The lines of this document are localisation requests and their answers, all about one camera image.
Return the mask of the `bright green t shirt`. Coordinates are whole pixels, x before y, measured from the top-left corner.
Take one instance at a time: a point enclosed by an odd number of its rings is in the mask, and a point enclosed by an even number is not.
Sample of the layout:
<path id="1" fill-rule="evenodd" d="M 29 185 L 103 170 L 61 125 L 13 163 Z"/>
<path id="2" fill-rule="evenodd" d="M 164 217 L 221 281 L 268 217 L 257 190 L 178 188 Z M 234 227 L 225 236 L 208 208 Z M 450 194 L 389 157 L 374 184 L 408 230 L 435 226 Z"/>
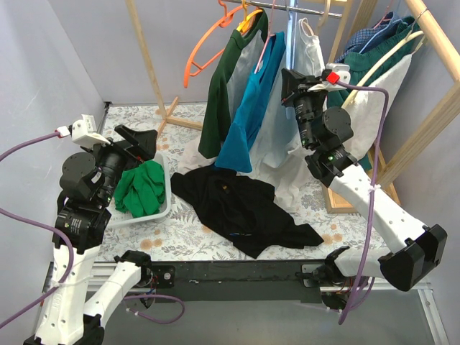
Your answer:
<path id="1" fill-rule="evenodd" d="M 126 170 L 114 192 L 115 209 L 133 218 L 159 213 L 165 202 L 165 171 L 154 160 Z"/>

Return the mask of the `black daisy t shirt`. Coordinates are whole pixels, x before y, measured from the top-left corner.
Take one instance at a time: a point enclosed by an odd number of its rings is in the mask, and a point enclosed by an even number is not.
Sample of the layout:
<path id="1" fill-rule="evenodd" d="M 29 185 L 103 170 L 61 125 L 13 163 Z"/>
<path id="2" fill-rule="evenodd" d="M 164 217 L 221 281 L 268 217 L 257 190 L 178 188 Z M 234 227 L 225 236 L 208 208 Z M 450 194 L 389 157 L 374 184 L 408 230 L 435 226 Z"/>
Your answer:
<path id="1" fill-rule="evenodd" d="M 317 247 L 323 238 L 275 204 L 275 187 L 213 165 L 174 173 L 172 192 L 189 203 L 201 223 L 256 259 L 271 246 Z"/>

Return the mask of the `light blue hanger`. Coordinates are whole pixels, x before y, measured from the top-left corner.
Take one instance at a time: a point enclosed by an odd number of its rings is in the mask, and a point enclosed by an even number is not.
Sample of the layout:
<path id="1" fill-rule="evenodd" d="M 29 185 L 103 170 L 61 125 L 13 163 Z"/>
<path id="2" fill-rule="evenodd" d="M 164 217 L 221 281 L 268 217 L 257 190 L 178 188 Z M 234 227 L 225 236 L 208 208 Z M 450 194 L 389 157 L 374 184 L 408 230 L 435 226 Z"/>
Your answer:
<path id="1" fill-rule="evenodd" d="M 297 0 L 286 2 L 287 9 L 287 41 L 286 41 L 286 68 L 291 69 L 294 62 L 294 45 L 295 45 L 295 22 L 297 14 L 293 10 L 298 4 Z"/>

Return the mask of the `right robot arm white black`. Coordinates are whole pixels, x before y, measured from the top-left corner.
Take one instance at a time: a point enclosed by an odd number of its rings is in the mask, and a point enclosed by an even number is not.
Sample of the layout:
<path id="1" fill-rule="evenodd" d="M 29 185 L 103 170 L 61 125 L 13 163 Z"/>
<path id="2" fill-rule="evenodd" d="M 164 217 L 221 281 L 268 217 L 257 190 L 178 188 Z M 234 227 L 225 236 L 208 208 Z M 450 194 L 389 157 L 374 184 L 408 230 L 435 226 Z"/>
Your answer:
<path id="1" fill-rule="evenodd" d="M 353 205 L 387 245 L 376 250 L 340 247 L 309 278 L 339 286 L 350 277 L 378 277 L 409 291 L 439 265 L 446 231 L 407 213 L 346 151 L 344 142 L 354 135 L 350 115 L 337 106 L 323 108 L 329 91 L 347 86 L 345 65 L 333 65 L 318 77 L 283 68 L 281 76 L 281 103 L 294 110 L 301 144 L 313 152 L 305 157 L 311 175 Z"/>

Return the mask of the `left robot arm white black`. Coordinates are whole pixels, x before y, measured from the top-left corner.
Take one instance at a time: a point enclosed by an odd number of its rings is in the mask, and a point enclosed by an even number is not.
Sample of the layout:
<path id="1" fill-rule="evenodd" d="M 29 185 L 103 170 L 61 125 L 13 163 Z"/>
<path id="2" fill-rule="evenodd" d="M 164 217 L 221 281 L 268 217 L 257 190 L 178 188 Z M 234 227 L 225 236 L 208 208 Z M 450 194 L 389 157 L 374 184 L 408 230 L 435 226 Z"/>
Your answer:
<path id="1" fill-rule="evenodd" d="M 129 290 L 148 286 L 153 278 L 150 256 L 128 251 L 116 258 L 111 276 L 87 298 L 91 271 L 111 218 L 108 210 L 122 173 L 152 160 L 157 131 L 115 128 L 115 142 L 81 121 L 57 130 L 82 148 L 64 161 L 55 228 L 67 236 L 52 239 L 53 294 L 46 298 L 35 334 L 26 344 L 101 344 L 105 327 Z"/>

